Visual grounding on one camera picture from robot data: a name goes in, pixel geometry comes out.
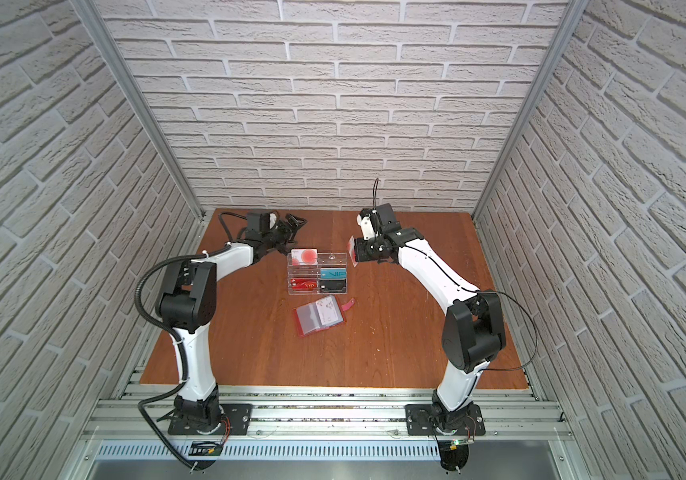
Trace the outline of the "white pink circle card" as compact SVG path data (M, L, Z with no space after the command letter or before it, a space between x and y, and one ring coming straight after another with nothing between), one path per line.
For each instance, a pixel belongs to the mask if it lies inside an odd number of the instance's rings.
M292 249L290 251L290 264L292 266L317 265L318 252L316 249Z

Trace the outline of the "clear acrylic card organizer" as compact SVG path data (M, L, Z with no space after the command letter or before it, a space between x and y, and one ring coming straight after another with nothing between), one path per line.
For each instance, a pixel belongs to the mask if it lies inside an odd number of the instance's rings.
M317 265L312 265L312 266L292 266L290 264L290 253L287 256L287 290L288 293L291 295L343 295L343 294L330 294L330 293L321 293L319 291L314 292L314 293L301 293L301 294L293 294L289 291L288 288L288 283L290 278L300 278L300 277L311 277L311 278L316 278L318 280L318 286L319 286L319 281L321 280L319 278L319 271L321 268L326 268L326 267L342 267L347 269L347 290L348 290L348 256L346 253L343 252L325 252L325 251L319 251L318 252L318 264Z

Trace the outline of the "red leather card holder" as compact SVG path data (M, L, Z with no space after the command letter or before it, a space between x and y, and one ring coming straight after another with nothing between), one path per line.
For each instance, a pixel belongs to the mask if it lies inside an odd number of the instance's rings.
M326 296L294 310L296 328L300 337L328 330L346 321L345 313L356 304L351 298L340 303L335 296Z

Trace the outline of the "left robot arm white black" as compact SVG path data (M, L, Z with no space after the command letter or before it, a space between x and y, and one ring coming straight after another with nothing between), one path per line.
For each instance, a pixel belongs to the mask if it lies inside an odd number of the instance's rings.
M291 213L255 211L231 217L246 222L213 253L170 258L163 270L155 313L176 348L179 389L174 394L173 419L197 431L211 432L222 422L218 384L212 371L209 324L217 309L218 282L259 262L271 252L286 255L307 220Z

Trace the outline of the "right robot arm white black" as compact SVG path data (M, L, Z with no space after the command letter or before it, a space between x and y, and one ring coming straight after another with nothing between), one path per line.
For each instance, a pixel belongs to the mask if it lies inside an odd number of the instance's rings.
M448 364L433 407L446 420L465 413L482 373L506 346L499 295L455 272L417 229L401 226L389 204L361 210L356 222L361 236L350 242L353 260L398 264L443 309L441 344Z

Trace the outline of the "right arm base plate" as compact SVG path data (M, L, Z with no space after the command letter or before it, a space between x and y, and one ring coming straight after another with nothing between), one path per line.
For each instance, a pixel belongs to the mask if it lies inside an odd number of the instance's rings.
M405 406L407 432L410 436L484 436L486 427L480 407L471 402L452 412L440 403Z

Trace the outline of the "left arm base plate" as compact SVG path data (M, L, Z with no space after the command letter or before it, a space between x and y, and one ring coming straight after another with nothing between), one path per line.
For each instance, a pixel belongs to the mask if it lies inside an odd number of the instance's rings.
M210 405L202 410L196 407L191 412L175 409L167 433L173 436L216 435L225 436L229 427L230 436L245 436L251 416L252 404Z

